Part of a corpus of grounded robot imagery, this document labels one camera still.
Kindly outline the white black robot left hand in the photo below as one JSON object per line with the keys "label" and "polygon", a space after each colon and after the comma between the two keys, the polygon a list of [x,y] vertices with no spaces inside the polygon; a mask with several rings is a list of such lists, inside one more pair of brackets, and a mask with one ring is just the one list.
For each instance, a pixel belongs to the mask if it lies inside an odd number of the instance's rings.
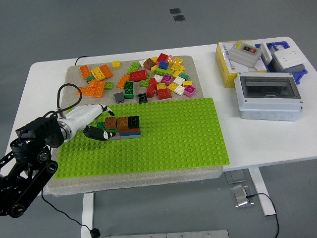
{"label": "white black robot left hand", "polygon": [[106,132],[102,129],[89,126],[102,112],[114,116],[114,112],[106,105],[83,105],[69,112],[65,117],[58,119],[64,142],[70,141],[78,131],[83,131],[87,138],[105,141],[116,136],[115,132]]}

